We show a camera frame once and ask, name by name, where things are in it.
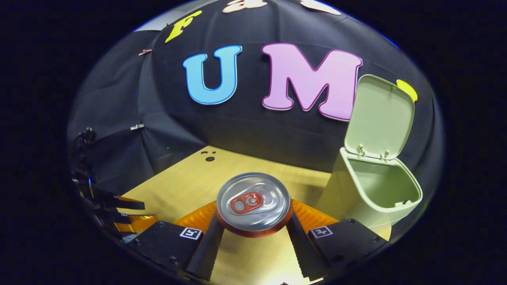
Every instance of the black cloth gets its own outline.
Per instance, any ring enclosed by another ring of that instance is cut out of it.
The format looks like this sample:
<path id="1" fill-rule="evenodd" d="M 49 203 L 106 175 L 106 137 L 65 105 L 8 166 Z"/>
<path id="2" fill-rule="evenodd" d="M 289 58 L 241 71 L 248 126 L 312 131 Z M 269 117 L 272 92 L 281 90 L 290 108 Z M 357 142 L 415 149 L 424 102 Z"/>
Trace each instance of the black cloth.
<path id="1" fill-rule="evenodd" d="M 412 130 L 398 158 L 415 173 L 425 195 L 433 191 L 438 161 L 419 167 L 427 151 L 435 150 L 428 145 L 438 118 L 433 107 L 437 103 L 424 74 L 402 51 L 345 13 L 315 12 L 287 0 L 222 13 L 228 2 L 199 8 L 202 13 L 167 44 L 172 24 L 162 31 L 129 34 L 91 71 L 77 94 L 67 139 L 88 126 L 97 131 L 90 156 L 97 168 L 98 186 L 123 194 L 205 145 L 331 172 L 344 145 L 348 122 L 318 112 L 327 88 L 308 112 L 299 107 L 291 85 L 289 96 L 296 102 L 291 110 L 262 106 L 269 93 L 270 61 L 261 48 L 269 43 L 292 43 L 313 68 L 330 50 L 344 50 L 363 60 L 358 78 L 374 74 L 393 83 L 401 79 L 417 91 Z M 213 52 L 228 45 L 243 47 L 237 55 L 236 92 L 218 105 L 198 104 L 188 94 L 183 61 L 206 53 L 204 81 L 208 88 L 216 88 L 221 73 Z M 153 51 L 138 56 L 143 49 Z M 130 131 L 136 124 L 144 128 Z M 441 148 L 442 144 L 436 146 L 437 151 Z"/>

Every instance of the silver can top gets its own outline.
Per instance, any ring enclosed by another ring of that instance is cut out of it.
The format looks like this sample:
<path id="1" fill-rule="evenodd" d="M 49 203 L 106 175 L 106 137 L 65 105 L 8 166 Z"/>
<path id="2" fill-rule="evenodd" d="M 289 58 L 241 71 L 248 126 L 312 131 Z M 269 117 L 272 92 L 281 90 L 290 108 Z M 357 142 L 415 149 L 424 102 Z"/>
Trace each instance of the silver can top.
<path id="1" fill-rule="evenodd" d="M 227 181 L 216 198 L 222 219 L 240 231 L 263 231 L 287 216 L 291 198 L 273 176 L 259 172 L 240 174 Z"/>

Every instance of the wooden surface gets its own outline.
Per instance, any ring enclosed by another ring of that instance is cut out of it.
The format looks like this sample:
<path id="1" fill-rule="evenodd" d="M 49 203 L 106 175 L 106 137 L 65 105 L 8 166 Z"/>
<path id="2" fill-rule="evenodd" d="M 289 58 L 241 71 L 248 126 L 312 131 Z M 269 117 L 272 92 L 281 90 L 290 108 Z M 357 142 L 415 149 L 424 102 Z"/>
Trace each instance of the wooden surface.
<path id="1" fill-rule="evenodd" d="M 207 157 L 214 157 L 214 160 L 206 161 Z M 119 211 L 157 214 L 159 220 L 172 223 L 216 200 L 227 180 L 245 172 L 263 172 L 276 177 L 292 199 L 310 206 L 315 205 L 331 176 L 327 172 L 207 146 L 123 195 L 143 201 L 145 210 Z M 377 234 L 389 240 L 390 228 Z M 245 238 L 224 231 L 211 275 L 212 284 L 277 285 L 283 282 L 290 285 L 310 283 L 301 275 L 286 228 L 262 238 Z"/>

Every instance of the red pull tab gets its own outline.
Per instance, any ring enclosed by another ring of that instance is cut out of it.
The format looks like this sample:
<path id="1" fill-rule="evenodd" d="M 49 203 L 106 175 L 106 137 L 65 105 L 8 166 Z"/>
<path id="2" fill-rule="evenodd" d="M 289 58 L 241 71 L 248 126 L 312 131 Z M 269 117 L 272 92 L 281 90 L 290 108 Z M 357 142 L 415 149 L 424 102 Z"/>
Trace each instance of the red pull tab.
<path id="1" fill-rule="evenodd" d="M 236 209 L 237 201 L 241 201 L 243 203 L 243 210 Z M 231 201 L 231 208 L 235 213 L 246 213 L 253 209 L 257 209 L 258 207 L 262 206 L 263 203 L 264 199 L 262 198 L 261 194 L 250 192 L 234 198 Z"/>

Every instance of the aluminum can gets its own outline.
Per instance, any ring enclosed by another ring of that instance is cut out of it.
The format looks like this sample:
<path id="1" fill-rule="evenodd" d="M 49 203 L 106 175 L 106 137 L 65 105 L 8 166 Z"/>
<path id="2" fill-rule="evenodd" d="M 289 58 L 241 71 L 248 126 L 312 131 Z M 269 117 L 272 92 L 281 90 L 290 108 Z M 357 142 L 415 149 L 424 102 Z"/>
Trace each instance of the aluminum can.
<path id="1" fill-rule="evenodd" d="M 216 213 L 229 231 L 262 237 L 283 228 L 292 216 L 285 186 L 273 176 L 248 172 L 227 181 L 216 198 Z"/>

